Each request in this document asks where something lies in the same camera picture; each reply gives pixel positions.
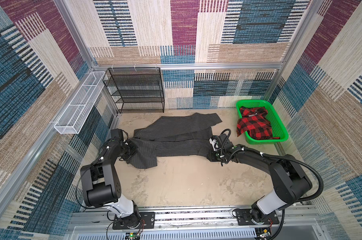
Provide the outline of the dark grey striped shirt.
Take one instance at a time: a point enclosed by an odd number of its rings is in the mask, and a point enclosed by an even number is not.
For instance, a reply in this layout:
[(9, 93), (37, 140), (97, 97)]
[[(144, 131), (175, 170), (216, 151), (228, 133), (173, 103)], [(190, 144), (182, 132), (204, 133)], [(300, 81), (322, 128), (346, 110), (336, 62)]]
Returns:
[(212, 127), (221, 123), (218, 114), (194, 113), (185, 117), (160, 117), (143, 129), (136, 129), (130, 139), (138, 148), (127, 160), (137, 169), (158, 165), (158, 157), (208, 157)]

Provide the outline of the green plastic basket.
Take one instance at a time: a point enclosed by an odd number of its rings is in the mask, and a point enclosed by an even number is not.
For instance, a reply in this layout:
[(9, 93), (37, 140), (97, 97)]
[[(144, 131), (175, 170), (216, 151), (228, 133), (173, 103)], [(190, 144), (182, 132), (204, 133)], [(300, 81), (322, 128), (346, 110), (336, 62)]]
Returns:
[(237, 108), (237, 112), (239, 117), (241, 117), (240, 108), (257, 108), (257, 107), (265, 107), (268, 111), (266, 115), (266, 119), (270, 121), (273, 137), (278, 137), (277, 140), (256, 140), (249, 136), (248, 133), (245, 133), (245, 139), (248, 144), (250, 145), (268, 145), (268, 144), (276, 144), (280, 142), (285, 142), (288, 140), (289, 134), (282, 123), (279, 115), (277, 114), (276, 110), (272, 106), (271, 103), (265, 100), (239, 100), (235, 104)]

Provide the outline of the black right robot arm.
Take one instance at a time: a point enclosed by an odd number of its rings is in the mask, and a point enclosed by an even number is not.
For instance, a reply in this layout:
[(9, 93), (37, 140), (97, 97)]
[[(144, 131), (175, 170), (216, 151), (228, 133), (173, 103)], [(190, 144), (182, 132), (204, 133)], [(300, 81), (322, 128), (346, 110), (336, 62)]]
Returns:
[(224, 133), (212, 136), (209, 142), (212, 150), (207, 159), (211, 162), (245, 164), (270, 175), (273, 190), (257, 200), (249, 211), (256, 225), (263, 224), (276, 210), (313, 200), (323, 192), (324, 182), (319, 172), (293, 156), (270, 155), (244, 145), (235, 146)]

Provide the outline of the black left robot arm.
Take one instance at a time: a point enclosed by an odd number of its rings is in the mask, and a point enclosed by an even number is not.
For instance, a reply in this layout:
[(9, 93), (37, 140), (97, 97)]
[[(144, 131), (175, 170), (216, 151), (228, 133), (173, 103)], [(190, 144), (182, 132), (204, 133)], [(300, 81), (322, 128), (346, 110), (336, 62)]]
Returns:
[(138, 147), (122, 129), (111, 130), (96, 159), (80, 170), (83, 199), (87, 208), (105, 208), (115, 214), (117, 222), (129, 229), (137, 228), (141, 216), (136, 203), (122, 193), (115, 168), (116, 161), (129, 161)]

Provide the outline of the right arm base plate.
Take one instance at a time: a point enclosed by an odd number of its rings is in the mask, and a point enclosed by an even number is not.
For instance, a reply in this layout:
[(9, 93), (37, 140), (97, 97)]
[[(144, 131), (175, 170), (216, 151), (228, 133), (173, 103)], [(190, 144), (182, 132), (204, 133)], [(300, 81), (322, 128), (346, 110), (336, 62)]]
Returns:
[(278, 225), (280, 223), (275, 211), (265, 215), (258, 210), (236, 208), (232, 210), (231, 214), (239, 226)]

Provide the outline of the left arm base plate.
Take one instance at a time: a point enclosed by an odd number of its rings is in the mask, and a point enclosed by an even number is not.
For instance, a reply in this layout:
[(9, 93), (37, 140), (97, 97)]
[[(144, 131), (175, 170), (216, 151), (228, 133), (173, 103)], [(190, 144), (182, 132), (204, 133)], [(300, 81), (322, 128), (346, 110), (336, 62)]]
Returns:
[(115, 217), (112, 226), (113, 230), (138, 230), (140, 228), (153, 229), (155, 225), (156, 213), (144, 212), (139, 215), (131, 215), (125, 218)]

